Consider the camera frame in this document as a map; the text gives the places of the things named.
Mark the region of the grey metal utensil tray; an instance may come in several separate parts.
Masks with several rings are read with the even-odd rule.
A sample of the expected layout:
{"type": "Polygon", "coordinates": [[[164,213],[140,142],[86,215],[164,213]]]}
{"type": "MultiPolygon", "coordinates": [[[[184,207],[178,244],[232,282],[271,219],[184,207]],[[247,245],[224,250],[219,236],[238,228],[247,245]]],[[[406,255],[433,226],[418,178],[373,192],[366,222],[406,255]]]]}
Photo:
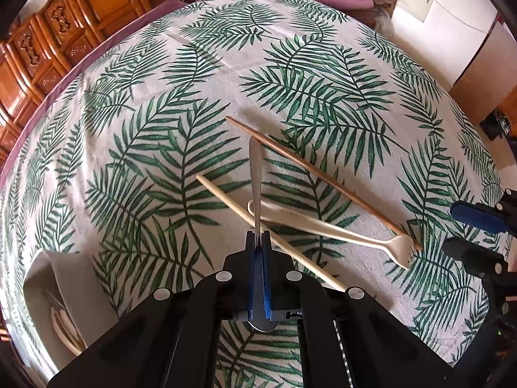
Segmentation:
{"type": "Polygon", "coordinates": [[[96,277],[92,261],[80,253],[38,253],[26,274],[23,294],[38,336],[59,370],[76,356],[55,334],[51,307],[68,312],[84,341],[85,349],[118,321],[96,277]]]}

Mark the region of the palm leaf tablecloth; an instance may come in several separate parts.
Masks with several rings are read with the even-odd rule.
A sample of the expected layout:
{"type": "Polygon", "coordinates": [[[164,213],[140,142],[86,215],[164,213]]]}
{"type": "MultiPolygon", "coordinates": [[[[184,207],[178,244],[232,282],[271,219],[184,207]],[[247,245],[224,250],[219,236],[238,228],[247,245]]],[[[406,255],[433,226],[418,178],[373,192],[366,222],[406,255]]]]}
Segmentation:
{"type": "Polygon", "coordinates": [[[1,305],[42,381],[58,364],[23,287],[42,251],[92,263],[122,317],[164,286],[192,288],[248,230],[200,183],[251,197],[248,137],[266,134],[415,237],[410,270],[386,254],[279,226],[291,246],[363,286],[449,364],[480,330],[479,279],[443,254],[459,236],[508,239],[455,221],[452,203],[495,204],[501,177],[475,126],[417,62],[314,0],[202,0],[139,24],[50,95],[2,171],[1,305]]]}

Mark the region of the carved wooden cabinet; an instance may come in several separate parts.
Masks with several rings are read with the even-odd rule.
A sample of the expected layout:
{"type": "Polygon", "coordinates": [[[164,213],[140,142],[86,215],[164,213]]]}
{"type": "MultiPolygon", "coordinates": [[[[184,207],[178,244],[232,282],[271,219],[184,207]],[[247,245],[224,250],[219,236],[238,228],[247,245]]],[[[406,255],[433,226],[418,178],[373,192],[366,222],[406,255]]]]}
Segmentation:
{"type": "MultiPolygon", "coordinates": [[[[15,18],[1,41],[1,160],[38,105],[108,37],[163,3],[197,0],[47,0],[25,21],[15,18]]],[[[373,0],[316,0],[341,10],[373,0]]]]}

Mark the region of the brown wooden chopstick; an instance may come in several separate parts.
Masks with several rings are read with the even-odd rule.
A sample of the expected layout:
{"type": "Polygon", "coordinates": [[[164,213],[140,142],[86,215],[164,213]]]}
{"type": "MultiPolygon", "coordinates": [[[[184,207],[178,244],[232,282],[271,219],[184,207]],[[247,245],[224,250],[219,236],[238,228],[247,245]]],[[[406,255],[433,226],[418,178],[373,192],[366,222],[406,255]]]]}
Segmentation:
{"type": "Polygon", "coordinates": [[[260,133],[259,131],[254,130],[250,126],[239,122],[238,120],[232,118],[231,116],[226,116],[225,120],[228,123],[230,123],[231,125],[236,126],[236,128],[239,128],[240,131],[244,131],[245,133],[247,133],[250,137],[256,138],[257,141],[259,141],[261,144],[265,145],[266,147],[268,147],[270,149],[273,149],[278,154],[281,154],[282,156],[290,159],[292,162],[297,164],[297,166],[302,167],[307,172],[314,174],[316,178],[321,179],[326,184],[335,188],[340,194],[344,195],[349,200],[351,200],[352,202],[354,202],[355,204],[360,206],[364,211],[366,211],[370,215],[373,215],[377,219],[379,219],[379,221],[381,221],[385,225],[385,227],[388,227],[389,230],[395,232],[397,235],[406,235],[407,236],[406,231],[403,230],[402,227],[396,225],[393,221],[391,221],[389,218],[387,218],[385,215],[383,215],[381,212],[379,212],[378,209],[374,208],[372,205],[370,205],[365,200],[361,199],[358,195],[353,193],[351,190],[347,189],[344,186],[344,184],[338,182],[335,178],[331,177],[327,173],[324,173],[318,167],[310,164],[308,161],[306,161],[301,156],[288,150],[288,148],[275,142],[270,137],[267,137],[266,135],[260,133]]]}

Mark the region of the light bamboo chopstick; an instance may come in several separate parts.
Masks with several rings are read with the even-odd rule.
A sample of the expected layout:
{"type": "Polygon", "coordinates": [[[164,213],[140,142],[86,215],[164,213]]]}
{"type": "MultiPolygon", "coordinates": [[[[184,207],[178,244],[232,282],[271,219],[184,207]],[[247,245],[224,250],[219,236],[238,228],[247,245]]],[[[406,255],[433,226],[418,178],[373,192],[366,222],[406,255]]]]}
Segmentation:
{"type": "MultiPolygon", "coordinates": [[[[247,212],[242,206],[240,206],[235,200],[230,198],[229,195],[225,194],[219,187],[213,184],[210,180],[206,179],[202,174],[197,174],[196,179],[201,183],[208,191],[210,191],[218,200],[220,200],[225,206],[231,209],[237,216],[247,222],[249,225],[254,225],[255,220],[254,217],[247,212]]],[[[278,236],[276,233],[272,232],[265,225],[260,225],[260,230],[268,231],[270,233],[270,238],[273,244],[278,246],[284,253],[288,254],[292,259],[296,260],[299,264],[303,265],[305,268],[310,270],[317,276],[321,278],[326,284],[330,285],[335,290],[339,290],[341,292],[345,292],[347,290],[347,286],[339,282],[336,278],[328,274],[321,269],[320,266],[309,260],[299,251],[297,251],[293,246],[291,246],[286,240],[278,236]]]]}

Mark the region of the cream plastic fork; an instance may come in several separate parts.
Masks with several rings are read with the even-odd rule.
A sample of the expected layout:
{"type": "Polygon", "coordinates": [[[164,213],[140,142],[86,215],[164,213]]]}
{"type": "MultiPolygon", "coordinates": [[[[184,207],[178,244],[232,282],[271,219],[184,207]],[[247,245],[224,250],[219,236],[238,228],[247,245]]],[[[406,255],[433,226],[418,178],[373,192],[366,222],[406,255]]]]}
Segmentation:
{"type": "Polygon", "coordinates": [[[408,235],[394,236],[388,240],[378,240],[345,230],[337,225],[304,215],[293,209],[262,200],[260,219],[301,230],[309,234],[324,236],[342,242],[354,243],[384,251],[399,267],[409,270],[415,259],[415,243],[408,235]]]}

